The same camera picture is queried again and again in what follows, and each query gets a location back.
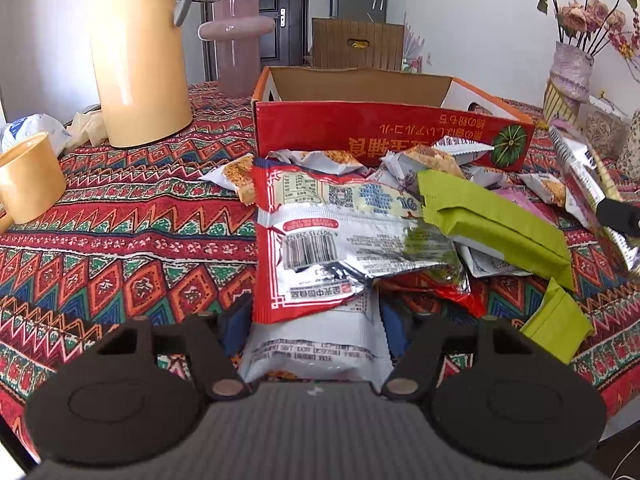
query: red patterned tablecloth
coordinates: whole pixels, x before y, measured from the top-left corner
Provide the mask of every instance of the red patterned tablecloth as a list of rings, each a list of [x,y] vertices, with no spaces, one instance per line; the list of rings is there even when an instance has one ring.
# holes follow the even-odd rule
[[[193,123],[169,139],[131,150],[82,147],[63,157],[68,190],[60,202],[0,235],[0,415],[29,447],[29,394],[114,324],[142,314],[159,324],[180,322],[191,312],[228,308],[253,289],[254,210],[198,180],[254,150],[250,104],[221,98],[213,84],[194,86],[191,100]],[[526,171],[558,174],[542,130]],[[640,187],[613,174],[634,200]],[[572,365],[598,387],[613,415],[640,385],[640,290],[613,272],[575,220],[556,208],[546,212],[566,234],[575,299],[596,330]],[[481,288],[489,313],[524,320],[540,306],[546,283],[500,277]],[[473,322],[430,297],[405,299]],[[161,364],[184,374],[180,359]],[[464,365],[463,358],[447,364]]]

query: yellow thermos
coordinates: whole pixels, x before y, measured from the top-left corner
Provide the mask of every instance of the yellow thermos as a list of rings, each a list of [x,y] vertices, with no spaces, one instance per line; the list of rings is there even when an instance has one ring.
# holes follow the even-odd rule
[[[97,0],[91,45],[111,146],[168,137],[191,122],[182,33],[191,0]]]

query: pink snack packet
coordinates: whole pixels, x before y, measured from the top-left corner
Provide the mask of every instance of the pink snack packet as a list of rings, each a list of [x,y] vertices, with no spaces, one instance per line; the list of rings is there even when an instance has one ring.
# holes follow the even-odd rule
[[[542,212],[540,209],[536,207],[536,205],[527,198],[523,192],[513,189],[511,187],[507,187],[504,189],[496,189],[494,190],[495,194],[500,195],[503,198],[506,198],[510,202],[519,205],[521,208],[526,209],[530,213],[533,213],[538,218],[553,224],[553,222]]]

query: cardboard box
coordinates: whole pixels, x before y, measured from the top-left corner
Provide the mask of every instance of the cardboard box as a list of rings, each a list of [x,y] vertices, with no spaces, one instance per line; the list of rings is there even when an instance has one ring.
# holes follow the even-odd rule
[[[267,66],[252,107],[260,156],[347,150],[367,166],[452,136],[495,146],[478,164],[518,171],[534,131],[529,116],[460,79],[370,68]]]

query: yellow mug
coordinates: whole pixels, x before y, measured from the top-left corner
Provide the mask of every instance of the yellow mug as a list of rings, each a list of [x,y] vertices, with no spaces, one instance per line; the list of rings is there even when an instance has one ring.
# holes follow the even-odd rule
[[[36,134],[0,155],[0,202],[6,211],[0,233],[35,220],[64,194],[65,176],[48,137]]]

